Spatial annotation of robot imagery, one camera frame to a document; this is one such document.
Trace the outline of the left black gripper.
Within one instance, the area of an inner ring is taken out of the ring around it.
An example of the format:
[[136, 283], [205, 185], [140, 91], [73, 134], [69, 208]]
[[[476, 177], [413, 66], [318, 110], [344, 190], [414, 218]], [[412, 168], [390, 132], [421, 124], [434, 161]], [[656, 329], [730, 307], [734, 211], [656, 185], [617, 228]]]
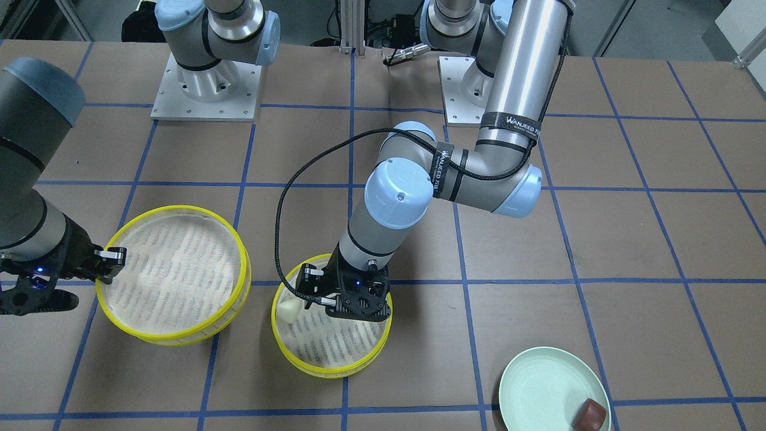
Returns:
[[343, 271], [348, 269], [341, 254], [334, 251], [303, 262], [297, 273], [297, 291], [308, 297], [316, 297], [315, 303], [328, 309], [341, 309], [344, 287]]

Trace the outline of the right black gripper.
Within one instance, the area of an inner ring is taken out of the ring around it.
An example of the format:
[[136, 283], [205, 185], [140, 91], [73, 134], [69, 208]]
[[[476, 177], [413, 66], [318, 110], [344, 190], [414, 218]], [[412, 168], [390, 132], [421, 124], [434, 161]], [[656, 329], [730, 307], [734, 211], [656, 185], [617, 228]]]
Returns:
[[101, 281], [111, 284], [113, 278], [126, 266], [127, 249], [124, 247], [102, 248], [92, 243], [87, 232], [66, 218], [66, 229], [60, 242], [63, 261], [56, 277], [62, 279], [79, 278], [82, 280]]

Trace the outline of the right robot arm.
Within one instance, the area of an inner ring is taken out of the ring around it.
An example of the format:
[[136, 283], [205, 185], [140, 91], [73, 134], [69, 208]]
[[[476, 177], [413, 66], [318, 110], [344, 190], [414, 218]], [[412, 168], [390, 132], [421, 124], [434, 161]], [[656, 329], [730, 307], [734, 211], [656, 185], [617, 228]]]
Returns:
[[2, 64], [40, 57], [78, 74], [86, 106], [39, 186], [93, 242], [123, 223], [172, 204], [208, 208], [230, 221], [251, 256], [254, 278], [276, 279], [273, 224], [285, 147], [269, 142], [276, 109], [248, 122], [151, 119], [169, 47], [159, 43], [8, 40]]

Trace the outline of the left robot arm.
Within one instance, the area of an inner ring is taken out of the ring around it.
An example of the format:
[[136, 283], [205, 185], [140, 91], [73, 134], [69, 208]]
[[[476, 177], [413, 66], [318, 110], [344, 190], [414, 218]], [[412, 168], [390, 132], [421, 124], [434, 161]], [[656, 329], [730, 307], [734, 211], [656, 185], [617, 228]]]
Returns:
[[542, 189], [529, 163], [563, 68], [576, 4], [512, 1], [473, 149], [438, 140], [414, 121], [382, 128], [374, 169], [345, 230], [320, 267], [303, 263], [287, 290], [337, 317], [387, 312], [388, 263], [433, 199], [523, 218]]

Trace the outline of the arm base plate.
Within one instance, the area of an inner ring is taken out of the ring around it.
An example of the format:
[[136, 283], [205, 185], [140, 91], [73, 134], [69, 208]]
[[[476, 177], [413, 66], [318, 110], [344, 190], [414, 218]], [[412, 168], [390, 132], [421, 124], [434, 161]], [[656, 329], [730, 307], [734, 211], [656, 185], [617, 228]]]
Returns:
[[494, 79], [471, 57], [438, 59], [444, 117], [448, 126], [479, 126]]
[[151, 109], [160, 121], [253, 121], [259, 106], [264, 66], [222, 60], [205, 71], [190, 71], [169, 57]]

